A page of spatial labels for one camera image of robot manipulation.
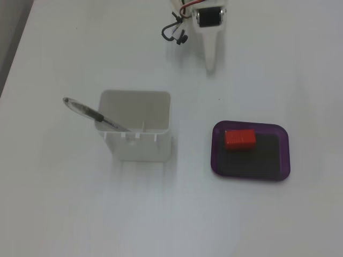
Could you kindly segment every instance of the cable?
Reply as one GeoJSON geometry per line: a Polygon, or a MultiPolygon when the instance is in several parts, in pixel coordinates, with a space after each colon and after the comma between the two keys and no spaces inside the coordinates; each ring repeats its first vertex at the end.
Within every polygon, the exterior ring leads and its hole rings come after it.
{"type": "Polygon", "coordinates": [[[203,2],[203,1],[205,1],[205,0],[195,0],[195,1],[189,2],[188,4],[182,5],[182,7],[180,8],[180,15],[181,15],[181,17],[184,18],[184,19],[191,18],[192,15],[190,15],[190,16],[186,16],[186,15],[185,15],[185,9],[186,9],[187,7],[189,7],[189,6],[191,6],[191,5],[198,4],[198,3],[201,3],[201,2],[203,2]]]}
{"type": "Polygon", "coordinates": [[[165,30],[168,29],[168,28],[174,27],[175,25],[180,24],[180,23],[182,23],[182,21],[183,21],[183,18],[180,18],[179,16],[177,16],[174,12],[172,12],[172,15],[175,17],[176,22],[173,23],[173,24],[170,24],[170,25],[168,25],[168,26],[166,26],[166,27],[164,27],[164,28],[162,29],[162,36],[163,36],[163,38],[164,38],[165,40],[167,40],[167,41],[173,41],[174,38],[173,38],[173,37],[167,37],[167,36],[165,35],[165,30]]]}
{"type": "Polygon", "coordinates": [[[163,36],[163,38],[165,39],[165,40],[167,40],[167,41],[173,41],[174,40],[174,38],[173,37],[167,37],[166,35],[165,35],[165,30],[167,29],[167,28],[171,28],[171,27],[174,27],[175,25],[177,25],[177,24],[179,24],[180,22],[175,22],[175,23],[173,23],[173,24],[170,24],[170,25],[168,25],[168,26],[166,26],[166,27],[164,27],[163,29],[162,29],[162,36],[163,36]]]}

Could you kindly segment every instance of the red block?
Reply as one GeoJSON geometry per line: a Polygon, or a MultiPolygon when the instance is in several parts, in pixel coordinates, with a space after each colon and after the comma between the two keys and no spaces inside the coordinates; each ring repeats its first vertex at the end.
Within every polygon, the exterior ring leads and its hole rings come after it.
{"type": "Polygon", "coordinates": [[[255,130],[225,131],[225,148],[230,151],[251,150],[255,145],[255,130]]]}

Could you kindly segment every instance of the white table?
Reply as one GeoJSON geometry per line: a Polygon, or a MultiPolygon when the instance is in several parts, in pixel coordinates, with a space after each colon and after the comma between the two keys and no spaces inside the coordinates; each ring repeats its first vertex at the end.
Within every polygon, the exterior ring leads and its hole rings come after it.
{"type": "Polygon", "coordinates": [[[0,98],[0,255],[342,256],[343,2],[230,0],[215,74],[164,0],[37,0],[0,98]],[[62,97],[166,90],[175,147],[120,163],[62,97]],[[283,183],[220,179],[221,120],[290,137],[283,183]]]}

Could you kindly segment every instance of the purple tray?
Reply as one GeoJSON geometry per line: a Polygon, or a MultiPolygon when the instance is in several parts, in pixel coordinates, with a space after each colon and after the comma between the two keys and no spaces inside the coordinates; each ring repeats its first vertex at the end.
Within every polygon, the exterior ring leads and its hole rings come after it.
{"type": "Polygon", "coordinates": [[[248,123],[248,122],[232,122],[221,121],[213,128],[212,133],[212,152],[211,152],[211,167],[212,170],[220,176],[231,177],[231,175],[223,175],[217,170],[218,152],[220,147],[220,140],[222,134],[228,130],[248,130],[253,129],[255,133],[262,135],[275,135],[279,139],[279,154],[280,154],[280,174],[278,178],[273,180],[284,180],[290,174],[290,158],[289,158],[289,140],[286,130],[278,125],[262,124],[262,123],[248,123]]]}

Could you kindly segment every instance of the white plastic box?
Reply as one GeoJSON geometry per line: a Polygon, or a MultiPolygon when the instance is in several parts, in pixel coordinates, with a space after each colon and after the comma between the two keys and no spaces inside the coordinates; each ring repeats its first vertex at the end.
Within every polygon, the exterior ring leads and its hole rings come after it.
{"type": "Polygon", "coordinates": [[[131,132],[116,132],[95,122],[112,153],[123,161],[165,162],[172,149],[170,95],[167,92],[107,90],[99,113],[131,132]]]}

